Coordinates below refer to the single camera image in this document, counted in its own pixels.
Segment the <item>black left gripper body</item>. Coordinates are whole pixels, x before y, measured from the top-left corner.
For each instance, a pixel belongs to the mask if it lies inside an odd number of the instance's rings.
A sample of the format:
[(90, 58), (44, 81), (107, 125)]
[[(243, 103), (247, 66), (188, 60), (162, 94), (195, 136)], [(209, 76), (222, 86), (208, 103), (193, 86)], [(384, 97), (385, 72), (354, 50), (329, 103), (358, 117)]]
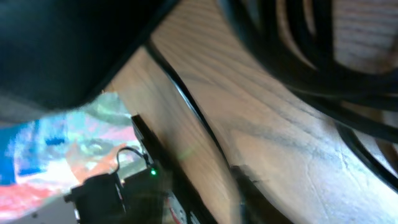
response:
[(1, 95), (43, 109), (93, 99), (175, 0), (1, 2)]

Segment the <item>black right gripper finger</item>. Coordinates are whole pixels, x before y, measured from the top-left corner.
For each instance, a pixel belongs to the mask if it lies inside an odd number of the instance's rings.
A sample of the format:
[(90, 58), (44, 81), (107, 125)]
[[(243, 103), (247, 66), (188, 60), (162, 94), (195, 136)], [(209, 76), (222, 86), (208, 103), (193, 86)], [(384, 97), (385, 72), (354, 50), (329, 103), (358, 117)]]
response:
[(231, 166), (240, 195), (239, 211), (244, 224), (292, 224), (255, 186), (242, 166)]

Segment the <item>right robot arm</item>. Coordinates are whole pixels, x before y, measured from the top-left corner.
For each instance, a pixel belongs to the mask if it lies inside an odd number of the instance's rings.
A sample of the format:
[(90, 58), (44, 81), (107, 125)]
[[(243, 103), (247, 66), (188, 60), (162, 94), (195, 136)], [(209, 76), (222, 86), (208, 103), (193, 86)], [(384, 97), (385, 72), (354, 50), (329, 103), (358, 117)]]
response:
[(153, 147), (141, 153), (145, 168), (125, 178), (118, 171), (92, 176), (65, 196), (74, 204), (79, 223), (216, 223), (199, 193), (170, 154)]

